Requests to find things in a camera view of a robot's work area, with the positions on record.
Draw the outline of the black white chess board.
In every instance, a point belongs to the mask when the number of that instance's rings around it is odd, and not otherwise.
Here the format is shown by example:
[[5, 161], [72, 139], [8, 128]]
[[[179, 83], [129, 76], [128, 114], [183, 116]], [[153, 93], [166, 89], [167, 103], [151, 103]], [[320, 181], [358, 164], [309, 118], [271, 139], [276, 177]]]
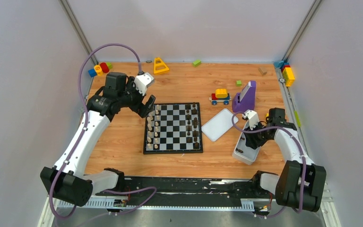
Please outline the black white chess board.
[[[194, 128], [193, 119], [198, 118]], [[198, 142], [199, 149], [193, 144]], [[155, 104], [145, 122], [143, 154], [203, 153], [200, 103]]]

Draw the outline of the brown chess piece long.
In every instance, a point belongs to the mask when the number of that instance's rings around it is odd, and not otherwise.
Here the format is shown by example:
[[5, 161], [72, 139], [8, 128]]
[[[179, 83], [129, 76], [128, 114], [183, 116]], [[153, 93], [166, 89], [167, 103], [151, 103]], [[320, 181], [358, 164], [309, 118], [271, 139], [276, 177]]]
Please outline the brown chess piece long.
[[197, 118], [197, 117], [195, 117], [195, 118], [193, 119], [193, 121], [192, 121], [192, 125], [193, 125], [193, 127], [194, 127], [194, 128], [197, 128], [197, 126], [198, 126], [198, 118]]

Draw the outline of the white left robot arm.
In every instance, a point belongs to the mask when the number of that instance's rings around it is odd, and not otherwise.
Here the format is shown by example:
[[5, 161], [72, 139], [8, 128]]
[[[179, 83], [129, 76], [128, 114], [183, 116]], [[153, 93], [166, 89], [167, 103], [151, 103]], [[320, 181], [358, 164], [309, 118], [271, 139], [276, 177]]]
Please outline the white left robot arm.
[[87, 114], [67, 149], [53, 167], [44, 167], [40, 178], [54, 198], [82, 207], [92, 195], [109, 190], [114, 195], [125, 192], [124, 173], [105, 168], [98, 174], [85, 174], [87, 161], [102, 133], [122, 108], [129, 108], [141, 118], [154, 109], [155, 96], [143, 99], [155, 79], [148, 72], [136, 77], [120, 72], [106, 75], [105, 85], [88, 100]]

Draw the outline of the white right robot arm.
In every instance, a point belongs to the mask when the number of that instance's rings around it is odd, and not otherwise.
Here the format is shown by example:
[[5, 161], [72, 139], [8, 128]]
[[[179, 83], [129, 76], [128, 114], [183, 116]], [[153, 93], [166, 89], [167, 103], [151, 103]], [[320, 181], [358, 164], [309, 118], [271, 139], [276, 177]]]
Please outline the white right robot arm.
[[262, 147], [273, 140], [285, 160], [280, 175], [258, 171], [254, 175], [251, 191], [256, 197], [267, 193], [275, 196], [278, 205], [290, 207], [297, 212], [317, 212], [320, 209], [326, 181], [326, 169], [316, 165], [298, 140], [297, 127], [288, 122], [285, 110], [272, 108], [264, 122], [257, 112], [247, 110], [242, 118], [248, 122], [243, 130], [245, 146], [252, 149]]

